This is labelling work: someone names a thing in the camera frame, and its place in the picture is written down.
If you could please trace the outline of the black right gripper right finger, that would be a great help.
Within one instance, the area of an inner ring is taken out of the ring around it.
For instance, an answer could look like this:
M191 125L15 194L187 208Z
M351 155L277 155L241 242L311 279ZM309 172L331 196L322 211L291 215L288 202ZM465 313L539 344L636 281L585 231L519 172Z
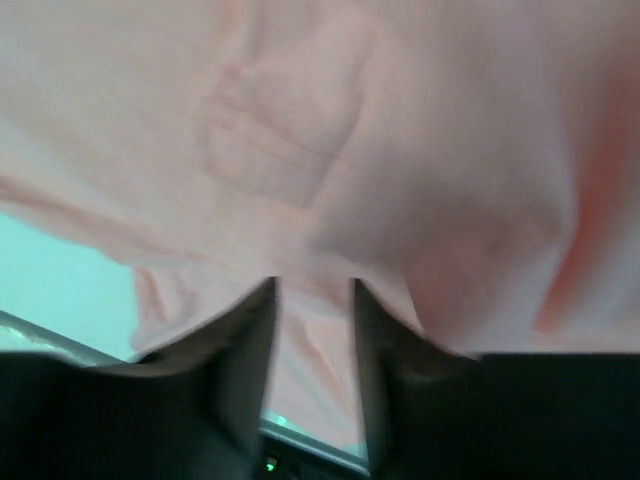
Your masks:
M363 430L373 475L456 475L437 389L475 361L424 339L352 281L352 317Z

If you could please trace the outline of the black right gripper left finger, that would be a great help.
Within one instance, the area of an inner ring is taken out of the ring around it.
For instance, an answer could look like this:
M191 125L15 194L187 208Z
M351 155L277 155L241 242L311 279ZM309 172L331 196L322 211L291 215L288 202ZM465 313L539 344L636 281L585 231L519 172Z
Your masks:
M142 470L250 470L277 317L278 285L263 281L231 309L136 363L94 368L112 425L140 440Z

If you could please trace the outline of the pink t shirt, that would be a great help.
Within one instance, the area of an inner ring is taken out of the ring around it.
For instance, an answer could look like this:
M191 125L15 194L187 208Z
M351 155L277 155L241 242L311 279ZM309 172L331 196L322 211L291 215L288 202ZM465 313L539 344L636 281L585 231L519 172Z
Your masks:
M357 445L349 283L459 352L639 349L635 1L5 1L1 209L147 352L281 280L270 409Z

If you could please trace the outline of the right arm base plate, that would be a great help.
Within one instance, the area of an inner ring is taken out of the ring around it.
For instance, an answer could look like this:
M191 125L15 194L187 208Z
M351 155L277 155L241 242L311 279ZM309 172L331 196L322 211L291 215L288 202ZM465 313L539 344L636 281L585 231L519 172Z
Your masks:
M367 462L295 431L278 417L261 421L262 456L253 479L365 480Z

